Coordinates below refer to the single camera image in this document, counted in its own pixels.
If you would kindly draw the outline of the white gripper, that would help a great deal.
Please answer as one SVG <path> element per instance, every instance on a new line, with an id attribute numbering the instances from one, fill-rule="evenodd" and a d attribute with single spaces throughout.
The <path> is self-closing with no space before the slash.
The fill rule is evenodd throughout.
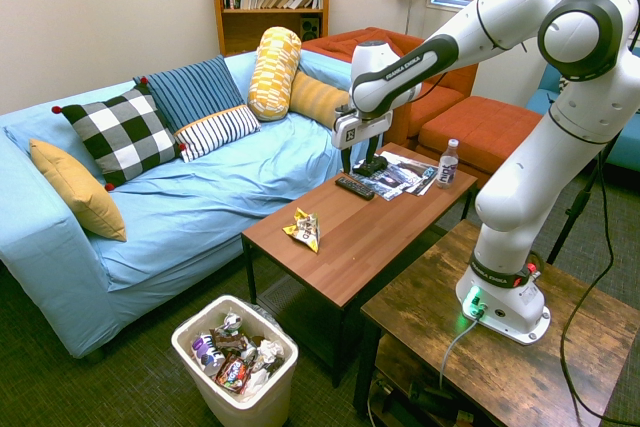
<path id="1" fill-rule="evenodd" d="M 386 132 L 392 124 L 391 111 L 381 117 L 366 120 L 360 112 L 349 105 L 342 105 L 334 110 L 334 124 L 332 128 L 332 145 L 341 150 L 342 171 L 351 171 L 351 146 L 368 140 L 365 161 L 371 163 L 378 148 L 379 134 Z"/>

